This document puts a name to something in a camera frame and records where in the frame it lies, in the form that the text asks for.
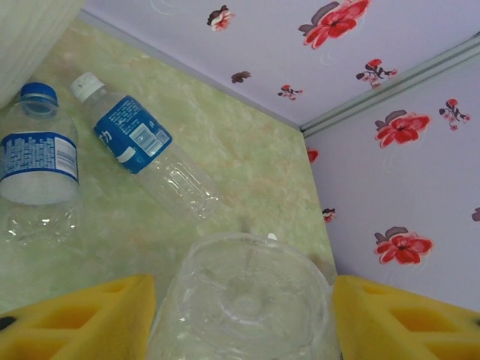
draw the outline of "bottle bottom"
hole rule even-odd
[[[80,198],[49,205],[0,201],[1,238],[7,242],[68,241],[77,234],[83,215]]]

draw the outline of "plastic container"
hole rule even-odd
[[[170,283],[148,360],[321,360],[332,290],[290,246],[250,234],[196,242]]]
[[[172,216],[208,218],[220,203],[215,183],[133,97],[110,92],[92,73],[71,85],[91,126],[117,160]]]
[[[0,122],[2,238],[72,239],[83,212],[77,129],[50,86],[32,82],[20,95]]]

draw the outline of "barcode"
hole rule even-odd
[[[77,150],[75,146],[59,137],[55,138],[55,168],[78,179]]]
[[[140,124],[130,138],[148,155],[155,155],[164,143],[156,137],[145,124]]]

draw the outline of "red flower pattern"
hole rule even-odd
[[[277,93],[277,95],[283,98],[289,98],[291,101],[295,101],[299,95],[303,94],[303,90],[295,90],[288,84],[283,85],[280,90],[281,92]]]
[[[394,77],[397,74],[398,74],[398,70],[393,69],[392,71],[390,71],[390,74],[388,75],[388,78],[391,79],[392,77]]]
[[[445,102],[446,107],[443,107],[442,109],[439,109],[438,112],[439,114],[446,120],[448,120],[448,124],[450,126],[450,130],[452,131],[457,131],[458,130],[458,125],[455,124],[455,122],[463,122],[466,124],[467,122],[470,121],[471,117],[469,114],[463,114],[459,109],[458,109],[458,100],[457,99],[448,99]]]
[[[369,64],[372,68],[375,68],[375,67],[377,67],[377,66],[379,66],[379,65],[382,64],[382,60],[380,60],[379,58],[375,58],[374,60],[370,60],[370,61],[368,62],[368,64]]]
[[[310,164],[313,164],[315,161],[317,161],[319,155],[318,150],[315,150],[314,148],[307,148],[307,154]]]
[[[389,122],[385,127],[378,130],[375,136],[380,141],[380,148],[396,141],[398,144],[405,144],[419,139],[419,132],[427,128],[430,123],[430,116],[417,115],[414,112],[405,116],[397,117]]]
[[[457,99],[450,99],[447,101],[447,104],[450,105],[451,107],[456,107],[458,105]]]
[[[322,211],[323,220],[328,224],[337,218],[337,212],[334,208],[326,208]]]
[[[401,265],[419,264],[422,261],[421,256],[427,255],[433,246],[430,239],[422,238],[416,232],[408,232],[380,242],[375,254],[380,255],[380,264],[389,263],[393,259]]]
[[[234,17],[235,14],[224,5],[220,10],[215,10],[210,14],[207,25],[209,25],[214,32],[221,32],[230,26]]]
[[[370,0],[346,0],[338,10],[327,13],[312,28],[305,39],[304,45],[311,44],[312,49],[318,49],[328,38],[339,38],[357,26],[356,20],[363,16]]]

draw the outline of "blue bottle cap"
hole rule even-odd
[[[55,89],[42,82],[30,82],[20,90],[20,99],[34,101],[49,101],[56,107],[59,105]]]

